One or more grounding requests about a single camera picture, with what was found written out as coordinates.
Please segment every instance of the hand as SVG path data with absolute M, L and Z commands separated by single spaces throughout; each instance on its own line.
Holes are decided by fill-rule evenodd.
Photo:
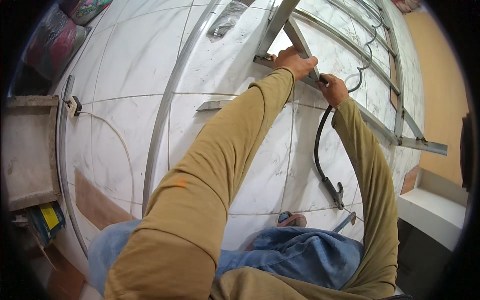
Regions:
M 285 50 L 282 50 L 276 55 L 272 55 L 274 69 L 279 67 L 288 67 L 292 70 L 295 77 L 295 81 L 307 76 L 313 67 L 317 65 L 318 59 L 315 56 L 311 56 L 304 60 L 300 57 L 295 47 L 291 46 Z
M 349 98 L 348 90 L 343 80 L 333 74 L 320 74 L 320 76 L 328 81 L 328 87 L 322 82 L 317 82 L 328 104 L 336 108 L 343 100 Z

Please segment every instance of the welding cable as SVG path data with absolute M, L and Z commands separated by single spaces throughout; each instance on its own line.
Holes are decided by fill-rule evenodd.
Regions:
M 110 128 L 117 134 L 117 136 L 120 138 L 120 141 L 123 145 L 123 148 L 125 149 L 125 153 L 127 154 L 127 159 L 128 159 L 128 166 L 130 167 L 130 175 L 132 176 L 132 198 L 130 199 L 130 217 L 132 218 L 133 220 L 133 189 L 134 189 L 134 184 L 133 184 L 133 169 L 132 169 L 132 163 L 130 161 L 130 154 L 128 153 L 128 149 L 127 149 L 127 145 L 125 144 L 125 141 L 123 140 L 122 136 L 120 135 L 120 133 L 115 129 L 115 127 L 112 126 L 112 124 L 110 124 L 107 120 L 105 120 L 104 118 L 101 118 L 99 116 L 96 116 L 92 113 L 89 113 L 89 112 L 86 112 L 86 111 L 79 111 L 79 113 L 81 114 L 87 114 L 87 115 L 90 115 L 94 118 L 97 118 L 99 120 L 102 120 L 103 122 L 105 122 L 108 126 L 110 126 Z
M 373 35 L 373 38 L 365 44 L 367 46 L 368 50 L 370 51 L 369 59 L 368 59 L 367 64 L 365 66 L 357 67 L 357 70 L 359 70 L 359 74 L 360 74 L 360 80 L 355 87 L 348 90 L 348 93 L 352 93 L 352 92 L 358 90 L 360 88 L 361 84 L 362 84 L 362 81 L 363 81 L 363 72 L 362 71 L 367 69 L 368 67 L 370 67 L 370 65 L 372 63 L 372 59 L 373 59 L 373 52 L 372 52 L 372 48 L 370 47 L 370 44 L 373 43 L 373 41 L 377 38 L 377 28 L 380 27 L 381 25 L 382 25 L 382 21 L 380 22 L 380 24 L 378 26 L 373 26 L 372 25 L 375 33 Z M 325 176 L 324 172 L 322 171 L 322 167 L 320 166 L 320 159 L 318 158 L 318 145 L 320 143 L 320 136 L 322 135 L 322 130 L 323 130 L 324 125 L 327 121 L 328 115 L 330 114 L 332 109 L 333 109 L 333 107 L 331 105 L 329 105 L 327 107 L 324 115 L 322 116 L 322 119 L 320 120 L 320 125 L 318 125 L 317 135 L 315 136 L 315 144 L 313 146 L 313 159 L 315 160 L 315 167 L 317 168 L 318 174 L 320 175 L 320 177 L 322 179 L 322 182 L 324 183 L 325 187 L 327 188 L 329 194 L 332 196 L 334 201 L 337 202 L 337 199 L 339 197 L 338 194 L 342 193 L 342 191 L 343 191 L 342 184 L 341 184 L 341 182 L 338 183 L 338 187 L 339 187 L 340 191 L 337 192 L 335 190 L 335 188 L 333 187 L 332 183 L 330 182 L 330 180 L 328 179 L 328 177 Z M 340 210 L 344 209 L 343 201 L 338 202 L 337 207 Z

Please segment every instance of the person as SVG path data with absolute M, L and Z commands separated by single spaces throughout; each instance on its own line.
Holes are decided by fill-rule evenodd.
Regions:
M 91 242 L 90 280 L 105 299 L 394 294 L 399 243 L 392 176 L 344 82 L 332 74 L 322 74 L 328 84 L 318 86 L 335 108 L 332 126 L 358 179 L 363 245 L 331 231 L 285 226 L 261 231 L 251 251 L 220 250 L 228 209 L 256 151 L 294 83 L 318 63 L 316 57 L 300 58 L 293 47 L 273 60 L 267 77 L 204 125 L 153 192 L 144 218 L 110 225 Z

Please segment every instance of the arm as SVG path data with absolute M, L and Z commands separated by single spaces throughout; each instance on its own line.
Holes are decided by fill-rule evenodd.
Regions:
M 211 118 L 162 179 L 108 273 L 106 299 L 208 298 L 228 209 L 295 79 L 316 65 L 296 51 L 297 62 L 285 63 L 292 53 Z
M 336 108 L 332 126 L 340 136 L 358 179 L 363 201 L 365 253 L 344 291 L 373 299 L 393 295 L 398 250 L 397 211 L 390 168 L 378 140 L 363 122 L 345 84 L 327 75 L 320 83 L 327 101 Z

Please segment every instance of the yellow label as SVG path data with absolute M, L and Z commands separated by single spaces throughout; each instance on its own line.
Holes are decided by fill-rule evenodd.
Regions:
M 57 214 L 52 208 L 50 203 L 40 204 L 40 210 L 42 211 L 43 218 L 47 222 L 48 228 L 52 229 L 59 223 L 59 219 L 57 218 Z

